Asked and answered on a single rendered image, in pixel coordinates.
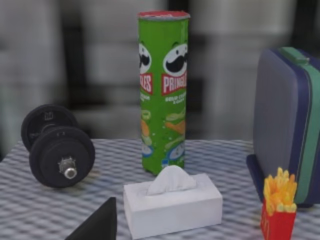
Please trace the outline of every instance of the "black mustache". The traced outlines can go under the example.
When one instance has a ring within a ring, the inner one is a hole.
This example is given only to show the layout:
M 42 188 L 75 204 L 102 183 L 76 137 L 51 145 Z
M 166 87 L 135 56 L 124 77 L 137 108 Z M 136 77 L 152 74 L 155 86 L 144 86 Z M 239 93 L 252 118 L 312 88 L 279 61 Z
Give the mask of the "black mustache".
M 145 56 L 145 55 L 140 55 L 140 63 L 139 63 L 139 68 L 141 68 L 141 65 L 143 64 L 144 66 L 147 66 L 150 63 L 150 57 Z
M 165 66 L 171 73 L 178 73 L 184 67 L 184 64 L 188 61 L 188 54 L 186 53 L 184 56 L 178 56 L 173 62 L 166 62 Z

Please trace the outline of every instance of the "white tissue box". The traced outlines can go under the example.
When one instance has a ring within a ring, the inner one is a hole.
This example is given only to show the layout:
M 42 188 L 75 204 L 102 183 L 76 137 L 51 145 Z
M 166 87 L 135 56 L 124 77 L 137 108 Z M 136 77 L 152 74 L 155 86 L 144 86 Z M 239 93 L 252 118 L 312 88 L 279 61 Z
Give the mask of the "white tissue box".
M 132 239 L 220 224 L 223 198 L 206 174 L 194 189 L 147 195 L 152 182 L 124 186 L 124 211 Z

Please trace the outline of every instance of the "red french fry box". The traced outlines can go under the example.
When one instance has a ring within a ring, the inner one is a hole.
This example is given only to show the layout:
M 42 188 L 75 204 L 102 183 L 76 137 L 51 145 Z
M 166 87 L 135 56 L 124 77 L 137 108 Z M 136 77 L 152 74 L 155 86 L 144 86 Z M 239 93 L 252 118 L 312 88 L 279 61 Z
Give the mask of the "red french fry box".
M 269 216 L 263 200 L 260 227 L 265 240 L 290 240 L 295 219 L 296 212 L 274 212 Z

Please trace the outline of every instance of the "black dumbbell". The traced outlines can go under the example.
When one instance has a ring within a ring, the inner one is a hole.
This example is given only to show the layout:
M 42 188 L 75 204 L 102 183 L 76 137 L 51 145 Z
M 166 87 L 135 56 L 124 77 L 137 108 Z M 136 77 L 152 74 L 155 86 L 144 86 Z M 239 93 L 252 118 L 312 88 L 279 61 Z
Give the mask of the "black dumbbell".
M 43 185 L 67 188 L 82 181 L 95 162 L 95 147 L 66 108 L 46 104 L 23 120 L 21 138 L 32 174 Z

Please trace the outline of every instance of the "gray and white cloth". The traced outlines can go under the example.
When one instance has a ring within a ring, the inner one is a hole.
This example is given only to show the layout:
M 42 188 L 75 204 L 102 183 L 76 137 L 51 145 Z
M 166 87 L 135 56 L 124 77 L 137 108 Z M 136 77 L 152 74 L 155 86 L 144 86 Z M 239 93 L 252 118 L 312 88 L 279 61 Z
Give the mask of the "gray and white cloth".
M 96 161 L 89 176 L 68 189 L 42 186 L 31 174 L 29 153 L 19 142 L 0 163 L 0 240 L 62 240 L 108 198 L 116 197 L 117 240 L 130 240 L 123 186 L 152 181 L 141 164 L 141 142 L 93 140 Z M 148 240 L 258 240 L 262 204 L 246 166 L 252 144 L 235 140 L 186 141 L 185 170 L 206 173 L 223 196 L 222 224 Z M 320 236 L 320 207 L 299 210 L 293 240 Z

